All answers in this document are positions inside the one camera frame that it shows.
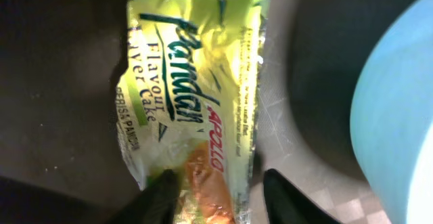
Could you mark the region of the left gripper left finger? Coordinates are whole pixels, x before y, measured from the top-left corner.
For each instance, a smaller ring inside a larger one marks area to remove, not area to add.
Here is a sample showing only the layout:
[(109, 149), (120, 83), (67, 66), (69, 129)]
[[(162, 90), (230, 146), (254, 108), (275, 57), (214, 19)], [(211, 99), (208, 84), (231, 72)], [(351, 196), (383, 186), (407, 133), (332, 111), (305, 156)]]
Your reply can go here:
[(173, 224), (179, 179), (165, 170), (132, 202), (108, 220), (109, 224)]

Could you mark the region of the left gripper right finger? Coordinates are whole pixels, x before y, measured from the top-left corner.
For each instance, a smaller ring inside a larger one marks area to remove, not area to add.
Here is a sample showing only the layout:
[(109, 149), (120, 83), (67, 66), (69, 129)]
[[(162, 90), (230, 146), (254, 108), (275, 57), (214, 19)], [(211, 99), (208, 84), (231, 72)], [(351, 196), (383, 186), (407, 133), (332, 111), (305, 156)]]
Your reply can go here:
[(340, 224), (276, 169), (265, 171), (263, 191), (270, 224)]

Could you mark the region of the yellow snack wrapper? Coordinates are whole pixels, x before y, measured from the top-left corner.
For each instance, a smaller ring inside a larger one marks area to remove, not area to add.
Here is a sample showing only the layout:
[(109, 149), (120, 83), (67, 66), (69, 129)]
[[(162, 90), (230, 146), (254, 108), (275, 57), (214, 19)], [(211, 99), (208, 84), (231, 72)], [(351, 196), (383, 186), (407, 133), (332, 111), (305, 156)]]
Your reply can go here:
[(139, 189), (179, 180), (176, 223), (249, 223), (269, 0), (129, 0), (118, 143)]

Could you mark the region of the light blue bowl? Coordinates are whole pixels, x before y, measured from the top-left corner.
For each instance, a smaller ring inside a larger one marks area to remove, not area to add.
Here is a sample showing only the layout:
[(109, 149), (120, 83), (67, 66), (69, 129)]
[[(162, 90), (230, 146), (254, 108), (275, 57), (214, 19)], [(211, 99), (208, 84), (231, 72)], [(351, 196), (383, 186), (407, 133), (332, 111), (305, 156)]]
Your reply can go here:
[(432, 222), (432, 0), (416, 0), (368, 57), (350, 112), (356, 159), (393, 223)]

